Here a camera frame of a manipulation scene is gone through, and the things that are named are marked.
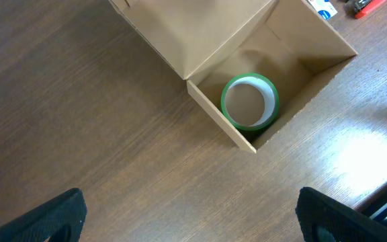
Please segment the red grey stapler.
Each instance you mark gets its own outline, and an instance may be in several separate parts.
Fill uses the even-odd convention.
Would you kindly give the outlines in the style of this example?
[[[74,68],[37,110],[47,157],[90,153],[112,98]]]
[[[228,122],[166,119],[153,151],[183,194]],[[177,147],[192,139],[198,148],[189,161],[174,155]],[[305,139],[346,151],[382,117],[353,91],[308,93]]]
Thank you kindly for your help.
[[[386,0],[347,0],[347,12],[351,17],[360,19],[377,10],[385,2]]]

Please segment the brown cardboard box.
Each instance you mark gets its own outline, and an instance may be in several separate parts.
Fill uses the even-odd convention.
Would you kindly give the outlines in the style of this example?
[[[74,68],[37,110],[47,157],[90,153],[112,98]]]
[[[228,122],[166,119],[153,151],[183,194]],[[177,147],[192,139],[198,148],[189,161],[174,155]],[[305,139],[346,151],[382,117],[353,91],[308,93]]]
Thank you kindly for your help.
[[[111,4],[186,82],[215,123],[250,153],[268,143],[357,54],[307,1]],[[220,105],[226,84],[245,73],[268,78],[279,94],[276,119],[256,131],[235,128]]]

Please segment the blue white staples box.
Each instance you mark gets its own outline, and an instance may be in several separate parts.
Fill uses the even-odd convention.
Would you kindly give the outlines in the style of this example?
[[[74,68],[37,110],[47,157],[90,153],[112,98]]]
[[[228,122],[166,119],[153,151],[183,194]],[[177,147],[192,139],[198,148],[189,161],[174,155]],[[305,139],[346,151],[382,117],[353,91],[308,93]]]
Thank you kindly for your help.
[[[307,0],[307,2],[318,12],[324,19],[330,19],[338,13],[329,0]]]

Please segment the green tape roll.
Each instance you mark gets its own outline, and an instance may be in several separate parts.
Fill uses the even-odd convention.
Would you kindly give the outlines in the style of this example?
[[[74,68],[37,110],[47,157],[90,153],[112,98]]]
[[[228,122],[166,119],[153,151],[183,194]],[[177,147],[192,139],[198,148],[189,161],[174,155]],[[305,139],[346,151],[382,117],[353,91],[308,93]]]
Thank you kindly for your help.
[[[237,129],[256,131],[277,117],[280,97],[275,85],[263,75],[245,73],[233,77],[220,98],[224,117]]]

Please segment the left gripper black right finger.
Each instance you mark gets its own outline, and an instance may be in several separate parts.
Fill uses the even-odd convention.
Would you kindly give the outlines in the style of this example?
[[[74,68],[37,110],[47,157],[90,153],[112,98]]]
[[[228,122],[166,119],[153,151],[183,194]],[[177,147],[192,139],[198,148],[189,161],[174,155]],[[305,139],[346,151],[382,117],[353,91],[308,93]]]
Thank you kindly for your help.
[[[387,242],[387,226],[310,187],[300,190],[296,216],[307,242]]]

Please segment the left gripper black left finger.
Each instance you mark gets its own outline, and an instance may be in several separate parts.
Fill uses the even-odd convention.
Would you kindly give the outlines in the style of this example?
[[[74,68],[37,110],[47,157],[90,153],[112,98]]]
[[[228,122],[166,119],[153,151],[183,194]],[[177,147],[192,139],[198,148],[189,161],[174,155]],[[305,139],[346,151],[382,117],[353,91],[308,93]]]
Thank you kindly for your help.
[[[72,188],[0,227],[0,241],[70,241],[81,237],[87,207]]]

